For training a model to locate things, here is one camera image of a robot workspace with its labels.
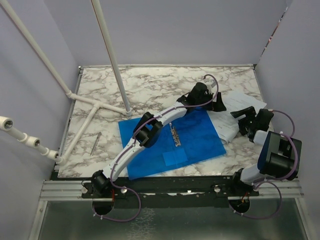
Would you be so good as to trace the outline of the white printed paper sheet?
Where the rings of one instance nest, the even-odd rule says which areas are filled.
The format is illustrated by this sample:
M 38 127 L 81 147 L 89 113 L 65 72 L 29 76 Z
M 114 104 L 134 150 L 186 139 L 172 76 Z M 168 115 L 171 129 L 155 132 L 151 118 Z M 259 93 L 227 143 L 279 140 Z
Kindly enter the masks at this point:
M 226 143 L 231 142 L 239 132 L 239 118 L 234 118 L 231 112 L 240 111 L 247 107 L 254 107 L 258 112 L 267 106 L 265 102 L 237 91 L 230 91 L 222 97 L 222 101 L 226 111 L 207 111 L 207 113 L 219 138 Z

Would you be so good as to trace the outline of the blue clip file folder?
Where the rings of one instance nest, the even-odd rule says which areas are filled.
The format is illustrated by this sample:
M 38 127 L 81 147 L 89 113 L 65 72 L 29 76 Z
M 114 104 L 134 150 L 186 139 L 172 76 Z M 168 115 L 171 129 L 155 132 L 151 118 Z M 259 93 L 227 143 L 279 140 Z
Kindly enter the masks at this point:
M 208 113 L 195 110 L 163 127 L 156 143 L 128 164 L 128 178 L 160 174 L 226 153 Z

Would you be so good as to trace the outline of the metal folder clip mechanism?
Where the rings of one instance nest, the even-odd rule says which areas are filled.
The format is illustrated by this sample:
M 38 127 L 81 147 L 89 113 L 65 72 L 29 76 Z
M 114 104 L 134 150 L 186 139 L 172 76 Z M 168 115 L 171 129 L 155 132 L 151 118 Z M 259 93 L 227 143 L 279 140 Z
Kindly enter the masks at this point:
M 172 135 L 172 138 L 173 138 L 173 141 L 174 141 L 174 145 L 176 147 L 181 146 L 180 137 L 178 135 L 176 127 L 173 126 L 173 124 L 171 122 L 169 123 L 169 127 L 170 127 L 171 135 Z

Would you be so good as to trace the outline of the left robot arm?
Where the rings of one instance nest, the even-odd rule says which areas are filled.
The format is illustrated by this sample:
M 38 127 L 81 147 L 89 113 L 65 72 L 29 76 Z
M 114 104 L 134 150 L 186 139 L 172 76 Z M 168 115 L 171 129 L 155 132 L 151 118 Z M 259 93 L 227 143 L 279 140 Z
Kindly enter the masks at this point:
M 146 112 L 133 130 L 132 137 L 123 150 L 102 170 L 93 173 L 90 178 L 92 189 L 97 196 L 106 197 L 111 190 L 113 182 L 125 167 L 146 148 L 151 148 L 158 140 L 161 131 L 169 123 L 185 117 L 196 108 L 213 111 L 214 104 L 218 103 L 218 81 L 200 81 L 192 90 L 176 102 L 156 114 Z

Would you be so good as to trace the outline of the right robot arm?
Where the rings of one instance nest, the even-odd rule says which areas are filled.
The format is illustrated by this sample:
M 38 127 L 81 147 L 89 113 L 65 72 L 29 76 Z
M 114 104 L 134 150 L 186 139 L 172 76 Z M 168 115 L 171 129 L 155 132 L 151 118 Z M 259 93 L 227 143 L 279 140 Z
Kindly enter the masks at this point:
M 275 113 L 283 114 L 290 120 L 291 134 L 269 130 Z M 289 114 L 265 108 L 256 112 L 253 106 L 230 114 L 238 119 L 241 135 L 246 135 L 252 143 L 262 145 L 257 163 L 251 167 L 241 168 L 233 174 L 229 189 L 234 195 L 240 196 L 245 192 L 257 190 L 264 182 L 292 181 L 297 177 L 302 141 L 294 138 L 296 126 Z

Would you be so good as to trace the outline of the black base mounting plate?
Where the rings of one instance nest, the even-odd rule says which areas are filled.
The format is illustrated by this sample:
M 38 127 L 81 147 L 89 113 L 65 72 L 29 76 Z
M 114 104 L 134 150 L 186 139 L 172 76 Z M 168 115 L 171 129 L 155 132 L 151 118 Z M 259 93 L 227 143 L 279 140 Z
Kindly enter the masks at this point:
M 237 184 L 232 176 L 143 177 L 130 180 L 120 177 L 115 184 L 129 188 L 123 191 L 108 183 L 98 191 L 93 182 L 86 182 L 82 198 L 101 201 L 104 206 L 119 209 L 143 208 L 227 208 L 228 199 L 256 197 L 258 192 L 246 184 Z

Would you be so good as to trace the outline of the metal pen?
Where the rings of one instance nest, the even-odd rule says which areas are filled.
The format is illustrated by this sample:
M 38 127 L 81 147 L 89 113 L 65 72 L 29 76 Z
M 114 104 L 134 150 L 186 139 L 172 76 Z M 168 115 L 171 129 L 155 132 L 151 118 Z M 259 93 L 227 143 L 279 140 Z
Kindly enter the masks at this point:
M 91 152 L 90 152 L 90 156 L 92 156 L 92 155 L 94 154 L 95 149 L 96 149 L 96 147 L 97 147 L 97 144 L 98 144 L 98 142 L 99 142 L 99 140 L 100 140 L 101 135 L 102 135 L 101 132 L 99 132 L 99 133 L 97 134 L 96 139 L 95 139 L 95 142 L 94 142 L 93 147 L 92 147 Z

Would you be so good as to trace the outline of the white pvc pipe frame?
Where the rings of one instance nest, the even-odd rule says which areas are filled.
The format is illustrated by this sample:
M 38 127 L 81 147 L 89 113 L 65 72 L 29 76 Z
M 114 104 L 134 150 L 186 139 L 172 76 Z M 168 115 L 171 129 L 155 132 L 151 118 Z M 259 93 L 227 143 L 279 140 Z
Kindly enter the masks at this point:
M 0 130 L 7 133 L 8 135 L 15 138 L 18 142 L 26 145 L 29 148 L 37 150 L 42 156 L 47 157 L 50 160 L 55 161 L 57 165 L 63 166 L 67 163 L 70 154 L 74 147 L 76 146 L 77 142 L 79 141 L 80 137 L 84 133 L 84 131 L 89 126 L 89 123 L 92 121 L 94 115 L 99 109 L 106 109 L 111 110 L 113 112 L 117 112 L 120 114 L 123 114 L 125 116 L 131 116 L 132 110 L 127 98 L 126 90 L 123 84 L 123 80 L 121 77 L 120 69 L 118 67 L 118 63 L 116 60 L 115 52 L 112 47 L 112 41 L 110 38 L 110 33 L 107 27 L 107 23 L 103 14 L 102 6 L 99 0 L 92 0 L 91 5 L 95 14 L 95 17 L 97 19 L 97 23 L 100 29 L 100 32 L 102 34 L 103 42 L 105 44 L 111 67 L 114 73 L 114 77 L 118 86 L 118 89 L 120 91 L 120 95 L 124 104 L 124 108 L 115 107 L 113 105 L 104 103 L 100 100 L 91 99 L 88 97 L 80 96 L 76 93 L 73 93 L 69 87 L 67 87 L 65 81 L 62 79 L 60 74 L 55 69 L 54 65 L 51 63 L 49 58 L 46 56 L 44 51 L 41 49 L 41 47 L 38 45 L 37 41 L 34 39 L 34 37 L 31 35 L 27 27 L 24 25 L 22 20 L 18 17 L 12 6 L 9 4 L 8 1 L 2 0 L 0 2 L 0 6 L 4 9 L 4 11 L 7 13 L 9 18 L 12 20 L 12 22 L 15 24 L 17 29 L 22 33 L 24 38 L 27 40 L 27 42 L 30 44 L 30 46 L 33 48 L 35 53 L 38 55 L 38 57 L 42 60 L 44 65 L 47 67 L 47 69 L 50 71 L 50 73 L 53 75 L 55 80 L 58 82 L 60 87 L 63 89 L 65 95 L 75 101 L 80 101 L 83 103 L 87 103 L 92 105 L 92 109 L 90 110 L 88 116 L 84 120 L 84 123 L 76 133 L 75 137 L 69 144 L 68 148 L 66 149 L 65 153 L 63 155 L 60 155 L 57 151 L 49 149 L 43 145 L 41 145 L 41 140 L 37 137 L 30 136 L 25 132 L 22 132 L 14 127 L 14 122 L 11 118 L 1 116 L 0 117 Z

